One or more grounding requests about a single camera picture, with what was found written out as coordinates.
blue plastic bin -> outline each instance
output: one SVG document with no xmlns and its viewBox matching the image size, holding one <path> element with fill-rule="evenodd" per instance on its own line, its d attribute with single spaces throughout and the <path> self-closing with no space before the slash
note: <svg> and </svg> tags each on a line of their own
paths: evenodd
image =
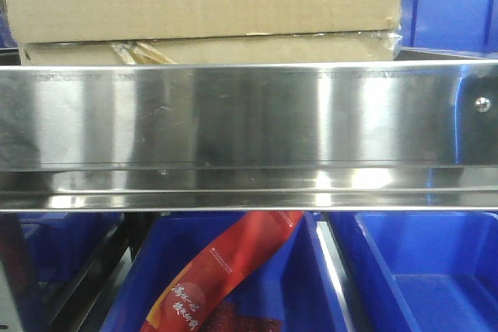
<svg viewBox="0 0 498 332">
<path fill-rule="evenodd" d="M 498 330 L 498 220 L 486 213 L 332 215 L 378 331 Z"/>
<path fill-rule="evenodd" d="M 9 24 L 4 14 L 0 12 L 0 48 L 12 48 L 16 45 L 10 33 Z"/>
<path fill-rule="evenodd" d="M 38 281 L 68 281 L 120 213 L 26 213 L 19 220 Z"/>
<path fill-rule="evenodd" d="M 177 273 L 240 215 L 156 221 L 101 332 L 136 332 Z M 282 320 L 286 332 L 345 332 L 316 234 L 306 215 L 289 241 L 229 296 L 237 313 Z"/>
<path fill-rule="evenodd" d="M 498 0 L 402 0 L 406 47 L 498 51 Z"/>
</svg>

red food package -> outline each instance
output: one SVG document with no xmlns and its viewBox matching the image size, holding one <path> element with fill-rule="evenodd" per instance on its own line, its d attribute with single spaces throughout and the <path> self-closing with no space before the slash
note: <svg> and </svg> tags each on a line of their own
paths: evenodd
<svg viewBox="0 0 498 332">
<path fill-rule="evenodd" d="M 204 322 L 199 332 L 280 332 L 280 320 L 241 316 L 235 305 L 223 301 Z"/>
<path fill-rule="evenodd" d="M 151 308 L 141 332 L 196 332 L 290 237 L 301 211 L 250 211 L 203 249 Z"/>
</svg>

metal frame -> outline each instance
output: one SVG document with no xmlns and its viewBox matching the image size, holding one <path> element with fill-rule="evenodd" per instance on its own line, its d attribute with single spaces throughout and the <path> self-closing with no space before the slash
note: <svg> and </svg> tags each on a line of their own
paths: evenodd
<svg viewBox="0 0 498 332">
<path fill-rule="evenodd" d="M 0 214 L 0 330 L 46 332 L 40 289 L 17 215 Z"/>
<path fill-rule="evenodd" d="M 51 332 L 79 330 L 127 248 L 126 228 L 119 222 L 102 238 L 72 280 L 49 299 Z"/>
<path fill-rule="evenodd" d="M 497 206 L 498 63 L 0 69 L 0 211 Z"/>
</svg>

